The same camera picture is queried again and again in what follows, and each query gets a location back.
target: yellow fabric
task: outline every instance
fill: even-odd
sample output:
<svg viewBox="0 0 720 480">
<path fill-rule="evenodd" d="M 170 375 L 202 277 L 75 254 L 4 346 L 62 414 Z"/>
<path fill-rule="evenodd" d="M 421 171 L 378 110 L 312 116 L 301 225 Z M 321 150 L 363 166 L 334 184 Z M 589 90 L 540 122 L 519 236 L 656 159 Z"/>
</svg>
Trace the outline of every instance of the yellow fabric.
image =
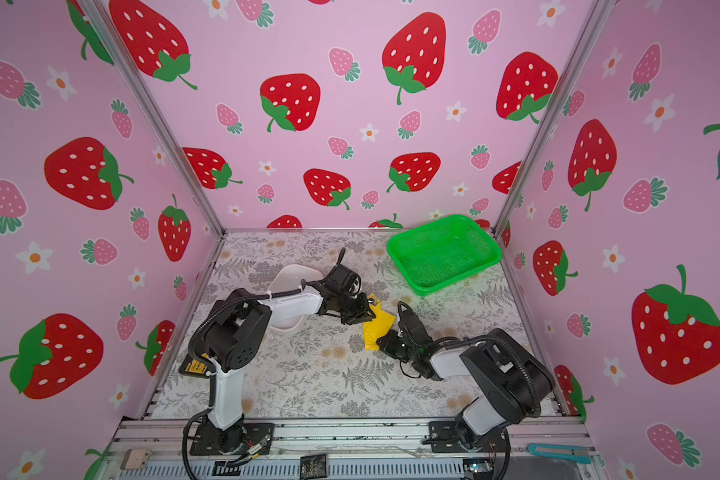
<svg viewBox="0 0 720 480">
<path fill-rule="evenodd" d="M 362 324 L 362 334 L 365 339 L 366 350 L 378 350 L 376 339 L 387 334 L 394 323 L 394 315 L 382 310 L 382 302 L 376 298 L 373 293 L 368 296 L 376 300 L 375 305 L 371 305 L 371 310 L 376 314 L 376 318 L 370 322 Z"/>
</svg>

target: pink wallpaper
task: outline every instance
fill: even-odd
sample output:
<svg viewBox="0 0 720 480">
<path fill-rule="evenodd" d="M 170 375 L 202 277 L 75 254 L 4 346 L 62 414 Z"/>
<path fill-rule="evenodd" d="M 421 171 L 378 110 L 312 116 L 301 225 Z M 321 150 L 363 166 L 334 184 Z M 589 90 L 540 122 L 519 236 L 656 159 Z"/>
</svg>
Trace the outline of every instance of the pink wallpaper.
<svg viewBox="0 0 720 480">
<path fill-rule="evenodd" d="M 0 478 L 85 477 L 211 249 L 108 61 L 75 4 L 0 1 Z"/>
<path fill-rule="evenodd" d="M 540 160 L 507 255 L 570 408 L 610 478 L 720 478 L 720 0 L 615 6 Z"/>
<path fill-rule="evenodd" d="M 590 0 L 110 14 L 225 225 L 495 223 Z"/>
</svg>

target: pink wall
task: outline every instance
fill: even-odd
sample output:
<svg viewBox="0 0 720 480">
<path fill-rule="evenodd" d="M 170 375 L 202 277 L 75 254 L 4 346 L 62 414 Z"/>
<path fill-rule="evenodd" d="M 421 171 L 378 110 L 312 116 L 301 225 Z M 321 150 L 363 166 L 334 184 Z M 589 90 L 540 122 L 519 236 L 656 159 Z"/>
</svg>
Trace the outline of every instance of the pink wall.
<svg viewBox="0 0 720 480">
<path fill-rule="evenodd" d="M 647 4 L 615 6 L 576 85 L 584 104 L 559 118 L 510 219 L 507 254 L 610 477 L 720 478 L 720 130 L 704 134 L 720 124 L 720 1 Z M 586 168 L 596 176 L 582 183 Z M 563 277 L 561 249 L 577 276 Z"/>
<path fill-rule="evenodd" d="M 261 11 L 241 11 L 240 3 L 258 4 Z M 533 94 L 538 100 L 551 91 L 557 77 L 554 70 L 562 70 L 591 1 L 562 3 L 221 0 L 216 9 L 210 0 L 150 1 L 149 7 L 136 0 L 111 0 L 109 5 L 181 145 L 206 150 L 191 152 L 193 161 L 202 163 L 202 153 L 209 155 L 205 158 L 224 159 L 231 167 L 231 179 L 242 182 L 217 183 L 208 172 L 210 162 L 196 169 L 201 181 L 208 182 L 205 192 L 225 225 L 264 227 L 289 215 L 307 227 L 365 227 L 382 219 L 417 226 L 435 216 L 470 214 L 473 204 L 477 204 L 474 218 L 495 223 L 509 185 L 499 183 L 509 178 L 505 173 L 514 175 L 514 165 L 522 159 L 535 129 L 526 111 L 541 109 L 543 102 L 535 104 L 528 98 L 530 105 L 516 115 L 521 120 L 503 117 L 527 96 Z M 410 22 L 414 22 L 411 40 L 408 30 L 395 37 Z M 498 33 L 493 35 L 496 25 Z M 487 50 L 478 39 L 485 40 Z M 170 54 L 164 66 L 158 55 L 162 49 Z M 510 66 L 524 52 L 534 55 L 524 54 Z M 182 54 L 190 56 L 176 62 Z M 405 80 L 396 69 L 406 65 L 409 54 L 408 63 L 416 73 Z M 158 72 L 157 62 L 163 66 Z M 349 70 L 354 62 L 357 77 Z M 529 71 L 528 65 L 534 63 L 536 69 Z M 384 66 L 391 67 L 392 81 L 400 86 L 390 83 Z M 522 68 L 520 75 L 517 68 Z M 506 90 L 508 82 L 502 81 L 505 69 L 514 87 L 511 92 Z M 290 74 L 300 75 L 269 80 Z M 303 85 L 308 90 L 287 93 Z M 402 104 L 397 105 L 400 87 L 404 87 Z M 279 123 L 295 131 L 272 122 L 262 108 L 261 92 L 272 115 L 278 115 L 278 106 L 284 108 Z M 305 108 L 311 102 L 319 105 Z M 223 104 L 221 120 L 219 104 Z M 455 110 L 460 115 L 453 118 Z M 404 131 L 400 136 L 403 127 L 413 137 L 407 138 Z M 480 145 L 488 154 L 482 150 L 473 154 Z M 352 148 L 351 157 L 347 147 Z M 422 172 L 407 183 L 398 178 L 397 183 L 412 192 L 401 191 L 389 177 L 393 159 L 407 154 L 413 155 L 403 158 L 406 168 L 399 171 Z M 427 168 L 416 167 L 417 161 L 428 160 Z M 439 169 L 427 176 L 429 166 L 437 163 Z M 312 169 L 329 173 L 307 175 L 309 183 L 316 180 L 308 190 L 304 176 Z M 217 177 L 230 178 L 229 173 Z M 347 185 L 351 185 L 348 198 Z M 326 206 L 333 198 L 322 187 L 328 194 L 330 187 L 342 190 L 337 206 Z M 368 194 L 373 191 L 378 195 Z M 485 198 L 487 207 L 480 202 Z"/>
<path fill-rule="evenodd" d="M 151 377 L 136 341 L 150 348 L 149 363 L 160 355 L 167 334 L 149 341 L 150 332 L 178 321 L 184 306 L 173 279 L 182 276 L 191 294 L 213 241 L 173 166 L 156 163 L 157 139 L 118 71 L 90 45 L 84 60 L 83 43 L 65 2 L 0 1 L 0 179 L 9 181 L 0 182 L 0 357 L 20 355 L 0 362 L 0 478 L 28 478 L 22 468 L 33 478 L 84 477 L 97 458 L 86 450 L 103 451 L 147 394 Z M 36 98 L 25 82 L 39 94 L 36 109 L 17 100 Z M 115 99 L 128 109 L 115 120 L 129 138 L 114 123 Z M 104 148 L 134 179 L 121 178 L 117 202 Z M 191 224 L 175 262 L 158 238 L 172 194 Z M 131 222 L 135 207 L 148 226 Z M 113 260 L 99 239 L 114 245 Z M 86 257 L 93 263 L 80 253 L 88 240 L 99 247 Z M 143 277 L 136 286 L 135 269 Z M 128 305 L 135 314 L 121 315 Z"/>
</svg>

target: green basket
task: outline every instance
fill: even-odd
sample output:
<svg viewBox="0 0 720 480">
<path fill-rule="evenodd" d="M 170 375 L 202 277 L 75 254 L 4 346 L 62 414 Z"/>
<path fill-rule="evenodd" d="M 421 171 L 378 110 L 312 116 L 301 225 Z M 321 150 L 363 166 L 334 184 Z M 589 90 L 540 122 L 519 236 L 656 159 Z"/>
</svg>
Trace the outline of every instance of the green basket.
<svg viewBox="0 0 720 480">
<path fill-rule="evenodd" d="M 419 296 L 501 262 L 501 248 L 468 216 L 451 215 L 395 235 L 387 252 Z"/>
</svg>

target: white flower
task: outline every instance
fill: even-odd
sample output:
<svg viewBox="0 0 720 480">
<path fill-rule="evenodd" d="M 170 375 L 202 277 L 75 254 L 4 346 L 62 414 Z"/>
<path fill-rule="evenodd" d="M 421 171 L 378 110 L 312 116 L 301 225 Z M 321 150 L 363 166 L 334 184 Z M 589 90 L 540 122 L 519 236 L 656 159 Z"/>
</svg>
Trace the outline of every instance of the white flower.
<svg viewBox="0 0 720 480">
<path fill-rule="evenodd" d="M 373 125 L 368 124 L 365 128 L 360 129 L 360 133 L 362 134 L 363 141 L 370 140 L 375 142 L 378 130 L 374 130 Z"/>
<path fill-rule="evenodd" d="M 70 83 L 70 75 L 67 72 L 56 72 L 53 67 L 48 66 L 48 74 L 50 78 L 45 84 L 53 90 L 58 90 L 64 101 L 69 100 L 70 95 L 77 94 L 77 90 Z"/>
<path fill-rule="evenodd" d="M 653 124 L 653 131 L 659 131 L 664 120 L 669 120 L 675 116 L 675 111 L 670 108 L 674 99 L 675 94 L 670 94 L 664 101 L 654 98 L 650 105 L 651 112 L 643 120 L 643 123 Z"/>
<path fill-rule="evenodd" d="M 637 475 L 635 475 L 635 464 L 633 463 L 626 463 L 624 460 L 619 457 L 619 476 L 624 478 L 624 480 L 640 480 Z"/>
<path fill-rule="evenodd" d="M 259 171 L 264 172 L 267 177 L 272 176 L 272 172 L 277 172 L 277 168 L 272 166 L 272 162 L 259 162 Z"/>
<path fill-rule="evenodd" d="M 16 258 L 26 263 L 24 265 L 24 271 L 27 272 L 27 274 L 31 274 L 38 268 L 40 270 L 50 270 L 48 259 L 53 252 L 53 250 L 48 249 L 41 250 L 36 242 L 29 242 L 29 251 L 16 254 Z"/>
<path fill-rule="evenodd" d="M 115 404 L 115 409 L 120 406 L 122 402 L 128 401 L 128 389 L 130 385 L 122 386 L 118 385 L 115 389 L 115 393 L 110 397 L 110 402 Z"/>
<path fill-rule="evenodd" d="M 554 327 L 552 326 L 552 320 L 545 320 L 544 321 L 544 331 L 547 332 L 547 335 L 552 338 L 552 335 L 556 332 Z"/>
<path fill-rule="evenodd" d="M 609 376 L 611 380 L 614 380 L 614 385 L 619 385 L 619 379 L 626 377 L 624 370 L 619 368 L 619 359 L 614 358 L 613 360 L 609 360 L 608 357 L 604 356 L 603 360 L 605 361 L 603 375 Z"/>
<path fill-rule="evenodd" d="M 607 248 L 603 248 L 603 255 L 605 255 L 605 260 L 603 261 L 603 268 L 610 267 L 610 269 L 613 270 L 614 273 L 619 271 L 619 264 L 626 260 L 626 258 L 624 258 L 622 255 L 619 255 L 618 245 L 614 245 L 614 248 L 610 250 L 608 250 Z"/>
<path fill-rule="evenodd" d="M 19 466 L 10 471 L 6 478 L 10 480 L 28 480 L 30 475 L 37 475 L 43 471 L 43 464 L 40 460 L 45 455 L 45 448 L 37 453 L 24 452 L 21 454 Z"/>
<path fill-rule="evenodd" d="M 130 282 L 130 288 L 132 290 L 135 290 L 136 288 L 140 286 L 144 286 L 144 277 L 146 276 L 146 272 L 142 272 L 139 270 L 138 266 L 134 267 L 134 273 L 131 275 L 128 275 L 128 281 Z"/>
<path fill-rule="evenodd" d="M 460 185 L 454 187 L 454 196 L 458 195 L 459 197 L 463 197 L 467 190 L 469 190 L 469 187 L 465 187 L 464 182 L 461 182 Z"/>
<path fill-rule="evenodd" d="M 648 0 L 648 3 L 646 4 L 646 8 L 653 7 L 653 12 L 654 13 L 658 12 L 659 7 L 661 7 L 662 2 L 663 2 L 663 0 Z"/>
<path fill-rule="evenodd" d="M 536 26 L 540 27 L 546 23 L 550 27 L 553 27 L 557 15 L 565 12 L 565 5 L 560 5 L 560 0 L 552 0 L 552 2 L 539 5 L 539 10 L 541 10 L 541 16 L 539 17 L 539 21 L 536 22 Z"/>
<path fill-rule="evenodd" d="M 230 0 L 202 0 L 202 3 L 208 5 L 208 16 L 216 18 L 219 15 L 226 20 L 226 10 L 224 9 L 230 4 Z"/>
<path fill-rule="evenodd" d="M 448 112 L 448 116 L 445 118 L 445 120 L 456 120 L 461 121 L 461 114 L 466 112 L 467 109 L 461 106 L 461 101 L 456 101 L 455 104 L 453 104 L 452 107 L 446 107 L 445 111 Z"/>
<path fill-rule="evenodd" d="M 163 167 L 166 166 L 166 154 L 161 146 L 157 145 L 157 147 L 152 150 L 152 155 L 155 157 L 156 165 L 163 165 Z"/>
<path fill-rule="evenodd" d="M 614 47 L 614 51 L 610 53 L 610 56 L 603 60 L 603 78 L 613 77 L 616 74 L 616 65 L 621 62 L 623 56 L 624 54 L 619 53 Z"/>
</svg>

